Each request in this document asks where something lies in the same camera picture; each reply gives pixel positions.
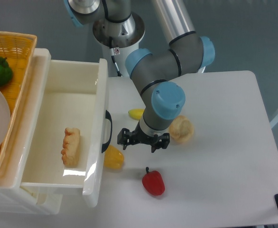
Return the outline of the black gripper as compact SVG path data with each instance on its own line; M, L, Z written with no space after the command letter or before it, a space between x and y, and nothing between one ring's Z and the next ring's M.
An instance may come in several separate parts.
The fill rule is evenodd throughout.
M154 153L158 149L166 149L170 143L170 134L164 133L161 136L157 134L149 136L145 134L140 127L136 127L134 131L122 128L117 135L117 144L126 150L130 145L146 144L151 145L151 152Z

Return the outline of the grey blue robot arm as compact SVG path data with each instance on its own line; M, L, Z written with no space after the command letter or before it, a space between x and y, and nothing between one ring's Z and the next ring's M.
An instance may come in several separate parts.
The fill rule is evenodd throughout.
M124 148L146 144L152 151L167 148L168 127L185 104L183 89L172 80L210 65L215 58L212 41L197 35L181 0L153 1L169 45L159 56L139 48L145 24L131 10L129 0L66 0L64 4L76 27L93 24L110 75L129 77L145 104L135 130L122 129L117 143Z

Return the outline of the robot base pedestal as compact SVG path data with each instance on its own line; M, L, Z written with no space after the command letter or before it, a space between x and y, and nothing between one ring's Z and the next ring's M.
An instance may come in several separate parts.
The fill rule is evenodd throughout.
M133 12L121 23L101 19L94 22L93 35L102 47L103 58L107 60L109 77L128 77L125 60L139 48L145 35L142 18Z

